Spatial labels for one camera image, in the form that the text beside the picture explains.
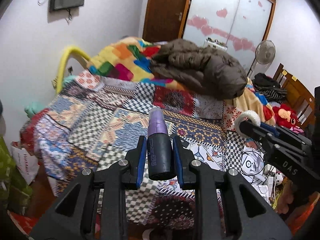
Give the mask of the purple black spray bottle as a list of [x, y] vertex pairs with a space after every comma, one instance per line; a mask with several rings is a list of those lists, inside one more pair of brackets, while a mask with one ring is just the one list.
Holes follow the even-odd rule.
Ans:
[[176, 176], [168, 129], [163, 111], [157, 107], [149, 111], [147, 155], [149, 179], [163, 181]]

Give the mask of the green patterned bag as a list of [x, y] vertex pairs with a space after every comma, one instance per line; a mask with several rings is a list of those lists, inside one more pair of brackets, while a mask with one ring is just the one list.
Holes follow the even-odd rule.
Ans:
[[0, 152], [1, 208], [19, 215], [25, 215], [30, 205], [33, 190], [16, 167], [3, 137], [1, 137]]

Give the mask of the white shopping bag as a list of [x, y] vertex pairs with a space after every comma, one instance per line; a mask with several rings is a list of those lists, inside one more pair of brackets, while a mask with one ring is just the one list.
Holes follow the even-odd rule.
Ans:
[[20, 174], [26, 183], [30, 185], [36, 178], [40, 168], [38, 159], [34, 155], [30, 155], [25, 148], [15, 141], [10, 145], [10, 152]]

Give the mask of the brown puffer jacket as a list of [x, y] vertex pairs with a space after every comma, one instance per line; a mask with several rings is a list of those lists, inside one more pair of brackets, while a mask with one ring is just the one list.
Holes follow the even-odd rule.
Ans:
[[223, 50], [199, 47], [181, 38], [161, 46], [151, 57], [150, 70], [217, 100], [240, 97], [247, 85], [246, 72], [237, 59]]

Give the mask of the standing electric fan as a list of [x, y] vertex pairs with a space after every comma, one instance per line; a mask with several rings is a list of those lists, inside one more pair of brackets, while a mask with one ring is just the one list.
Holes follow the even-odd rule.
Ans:
[[252, 76], [257, 64], [269, 66], [273, 62], [276, 55], [276, 46], [271, 40], [261, 41], [255, 49], [254, 55], [254, 61], [247, 73], [248, 77]]

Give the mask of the yellow foam tube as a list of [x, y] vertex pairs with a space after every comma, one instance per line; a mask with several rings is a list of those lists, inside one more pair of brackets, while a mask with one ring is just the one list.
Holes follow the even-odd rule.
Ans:
[[57, 76], [56, 76], [56, 86], [55, 86], [55, 94], [59, 94], [62, 90], [62, 84], [63, 84], [63, 78], [64, 78], [64, 74], [65, 74], [65, 70], [67, 67], [67, 62], [70, 59], [71, 56], [76, 56], [77, 58], [81, 58], [82, 60], [88, 62], [91, 57], [84, 52], [83, 50], [81, 50], [79, 47], [71, 45], [71, 46], [67, 46], [64, 50], [63, 50], [63, 54], [61, 56], [59, 65], [58, 65], [58, 70], [57, 70]]

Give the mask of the colourful block fleece blanket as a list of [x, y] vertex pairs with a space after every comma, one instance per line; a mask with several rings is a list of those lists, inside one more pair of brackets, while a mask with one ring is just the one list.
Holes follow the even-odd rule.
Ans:
[[186, 90], [173, 79], [153, 75], [150, 60], [160, 50], [154, 45], [137, 37], [126, 37], [103, 48], [92, 57], [87, 69], [93, 75], [112, 77], [124, 81], [153, 83], [168, 89]]

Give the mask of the wooden bed headboard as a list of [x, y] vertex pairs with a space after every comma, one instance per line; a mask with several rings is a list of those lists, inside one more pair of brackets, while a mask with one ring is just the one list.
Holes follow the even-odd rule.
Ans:
[[297, 77], [290, 74], [281, 63], [273, 79], [287, 91], [286, 104], [296, 111], [299, 127], [305, 129], [308, 125], [313, 125], [315, 123], [315, 98], [312, 93]]

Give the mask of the white bandage tape roll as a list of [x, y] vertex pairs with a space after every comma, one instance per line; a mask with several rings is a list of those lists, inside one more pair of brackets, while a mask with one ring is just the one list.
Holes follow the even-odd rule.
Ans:
[[260, 116], [253, 110], [244, 111], [234, 121], [235, 131], [246, 139], [250, 138], [252, 127], [260, 127], [260, 125]]

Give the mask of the white sliding wardrobe with hearts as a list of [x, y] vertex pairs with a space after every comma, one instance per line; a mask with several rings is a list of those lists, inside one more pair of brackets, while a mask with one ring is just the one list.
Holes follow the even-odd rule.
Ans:
[[199, 47], [207, 38], [222, 42], [227, 53], [249, 70], [271, 7], [269, 0], [191, 0], [183, 39]]

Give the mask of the teal plastic toy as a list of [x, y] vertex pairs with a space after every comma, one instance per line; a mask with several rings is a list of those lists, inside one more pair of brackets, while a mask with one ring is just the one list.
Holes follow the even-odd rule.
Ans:
[[35, 114], [40, 113], [40, 111], [43, 109], [45, 109], [45, 105], [39, 102], [31, 102], [29, 105], [25, 106], [24, 112], [28, 118], [32, 118]]

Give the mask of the brown wooden door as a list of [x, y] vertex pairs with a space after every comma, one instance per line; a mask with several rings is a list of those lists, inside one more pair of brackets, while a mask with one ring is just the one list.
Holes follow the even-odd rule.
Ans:
[[187, 0], [148, 0], [142, 38], [148, 42], [179, 37]]

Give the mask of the red plush toy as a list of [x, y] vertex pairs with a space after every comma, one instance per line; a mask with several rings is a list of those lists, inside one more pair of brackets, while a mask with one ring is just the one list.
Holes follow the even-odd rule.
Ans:
[[272, 110], [278, 126], [286, 127], [288, 129], [300, 128], [296, 111], [290, 106], [282, 103], [280, 106], [273, 106]]

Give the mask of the patchwork patterned bedspread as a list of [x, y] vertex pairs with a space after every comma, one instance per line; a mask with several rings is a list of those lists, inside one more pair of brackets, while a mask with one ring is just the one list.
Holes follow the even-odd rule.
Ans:
[[83, 71], [21, 129], [22, 145], [44, 166], [58, 196], [84, 168], [110, 167], [148, 134], [148, 113], [159, 107], [170, 137], [179, 135], [211, 168], [239, 168], [244, 139], [234, 122], [245, 108], [234, 100], [167, 89]]

